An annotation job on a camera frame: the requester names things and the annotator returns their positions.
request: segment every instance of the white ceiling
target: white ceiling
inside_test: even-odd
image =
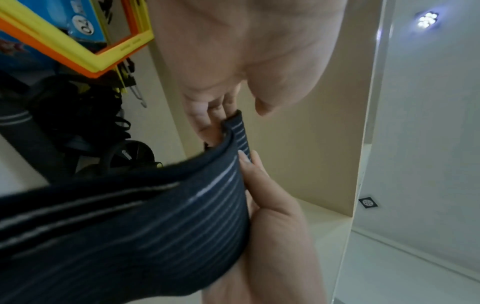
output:
[[[480,0],[397,0],[365,196],[355,226],[480,272]]]

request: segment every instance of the human skin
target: human skin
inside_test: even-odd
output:
[[[297,202],[239,151],[249,200],[250,242],[237,263],[202,291],[204,304],[326,304],[307,221]]]
[[[185,113],[209,145],[247,81],[258,114],[292,104],[330,60],[347,0],[150,0],[155,41]]]

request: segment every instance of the led light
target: led light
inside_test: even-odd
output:
[[[418,19],[418,27],[426,29],[438,21],[439,15],[437,13],[428,12]]]

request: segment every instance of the black waist belt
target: black waist belt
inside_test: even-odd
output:
[[[224,133],[177,165],[0,199],[0,303],[124,303],[217,280],[250,225],[240,112]]]

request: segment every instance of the yellow plastic frame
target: yellow plastic frame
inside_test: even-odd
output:
[[[0,30],[91,78],[97,78],[154,39],[145,0],[122,0],[131,36],[97,54],[17,0],[0,0]]]

